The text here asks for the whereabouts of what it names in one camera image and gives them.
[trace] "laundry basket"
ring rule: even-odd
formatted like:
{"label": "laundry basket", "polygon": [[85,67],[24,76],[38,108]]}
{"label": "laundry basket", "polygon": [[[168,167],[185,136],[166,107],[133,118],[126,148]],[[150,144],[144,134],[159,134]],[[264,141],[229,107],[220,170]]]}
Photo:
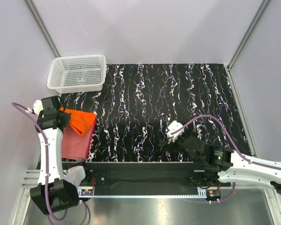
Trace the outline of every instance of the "laundry basket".
{"label": "laundry basket", "polygon": [[47,87],[60,94],[102,90],[106,77],[104,55],[79,55],[53,60]]}

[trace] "red cloth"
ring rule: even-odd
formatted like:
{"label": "red cloth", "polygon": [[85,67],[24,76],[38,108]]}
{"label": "red cloth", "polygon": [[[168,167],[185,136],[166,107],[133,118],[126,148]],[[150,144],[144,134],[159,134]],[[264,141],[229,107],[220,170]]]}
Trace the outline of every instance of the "red cloth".
{"label": "red cloth", "polygon": [[67,126],[61,143],[61,157],[75,160],[87,158],[95,124],[94,122],[92,128],[83,136],[78,135],[71,126]]}

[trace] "marble pattern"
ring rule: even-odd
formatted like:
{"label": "marble pattern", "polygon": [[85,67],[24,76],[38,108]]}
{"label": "marble pattern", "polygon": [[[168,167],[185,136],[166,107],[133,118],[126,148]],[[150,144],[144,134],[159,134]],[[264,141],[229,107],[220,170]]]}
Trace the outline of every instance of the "marble pattern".
{"label": "marble pattern", "polygon": [[[63,95],[68,108],[97,114],[87,161],[188,161],[163,152],[165,129],[210,114],[223,122],[241,152],[249,145],[222,64],[108,65],[102,91]],[[200,139],[232,147],[220,126],[201,119],[192,126]]]}

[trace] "metallic floor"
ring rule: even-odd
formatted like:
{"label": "metallic floor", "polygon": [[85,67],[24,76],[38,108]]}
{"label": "metallic floor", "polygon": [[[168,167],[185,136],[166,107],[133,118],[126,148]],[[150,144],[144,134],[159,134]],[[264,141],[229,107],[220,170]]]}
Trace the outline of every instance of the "metallic floor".
{"label": "metallic floor", "polygon": [[[223,196],[230,190],[223,190]],[[186,199],[90,199],[91,225],[273,225],[262,190],[239,189],[226,202],[199,204]],[[56,225],[78,225],[84,207],[78,205]],[[49,225],[30,202],[25,225]]]}

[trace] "towel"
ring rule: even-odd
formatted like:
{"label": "towel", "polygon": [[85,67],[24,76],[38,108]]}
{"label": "towel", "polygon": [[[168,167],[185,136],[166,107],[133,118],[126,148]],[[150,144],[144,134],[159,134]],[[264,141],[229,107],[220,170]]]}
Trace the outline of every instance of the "towel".
{"label": "towel", "polygon": [[63,138],[61,142],[61,157],[75,159],[86,159],[89,156],[90,143],[92,140],[94,128],[96,122],[94,122],[91,129],[82,136],[78,135],[73,128],[68,125],[63,132]]}
{"label": "towel", "polygon": [[96,114],[78,111],[74,109],[66,109],[66,113],[71,114],[69,125],[78,135],[85,135],[94,125]]}

